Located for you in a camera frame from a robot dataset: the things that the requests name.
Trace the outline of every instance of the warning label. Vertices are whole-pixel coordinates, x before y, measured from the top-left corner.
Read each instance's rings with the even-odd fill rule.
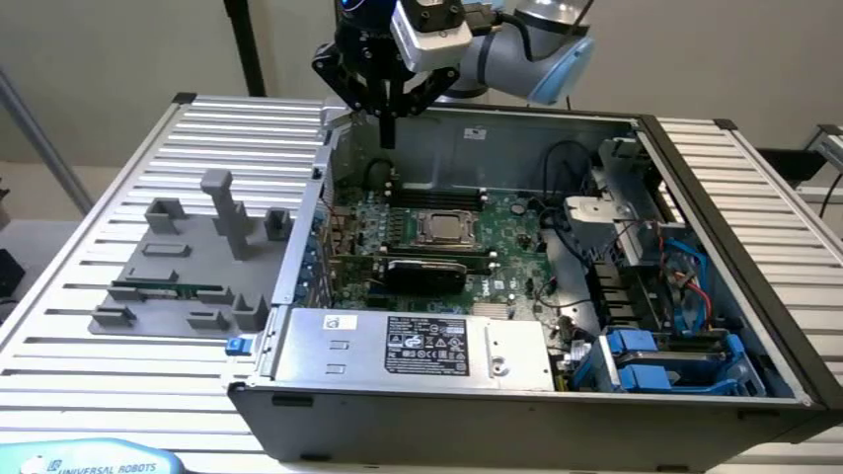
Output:
[[[465,320],[389,316],[382,366],[389,373],[468,376]]]

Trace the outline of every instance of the motherboard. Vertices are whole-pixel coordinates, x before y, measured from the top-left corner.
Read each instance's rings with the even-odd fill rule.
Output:
[[[334,308],[533,319],[552,273],[530,200],[480,190],[337,205]]]

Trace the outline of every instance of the sticker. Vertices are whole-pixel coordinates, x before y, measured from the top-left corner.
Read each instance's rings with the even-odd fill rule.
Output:
[[[468,377],[465,320],[389,316],[382,366],[389,373]]]
[[[354,331],[357,329],[357,315],[325,314],[321,329],[325,331]]]
[[[485,130],[482,128],[466,128],[462,132],[465,140],[485,140]]]

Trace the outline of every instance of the black pole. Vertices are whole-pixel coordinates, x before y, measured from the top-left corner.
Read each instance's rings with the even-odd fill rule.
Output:
[[[254,43],[254,31],[252,30],[252,17],[249,16],[248,0],[222,0],[225,13],[232,22],[234,40],[237,41],[237,53],[242,75],[246,80],[246,89],[252,97],[265,97],[264,74],[261,73],[261,59],[258,47]]]

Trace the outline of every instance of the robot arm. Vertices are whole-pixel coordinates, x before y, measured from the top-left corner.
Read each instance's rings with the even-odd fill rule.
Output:
[[[320,46],[312,65],[348,106],[378,118],[382,148],[394,147],[394,120],[421,114],[442,95],[492,87],[552,104],[561,84],[578,77],[573,65],[590,48],[580,22],[592,0],[578,9],[569,1],[526,0],[514,15],[460,0],[334,1],[334,42]]]

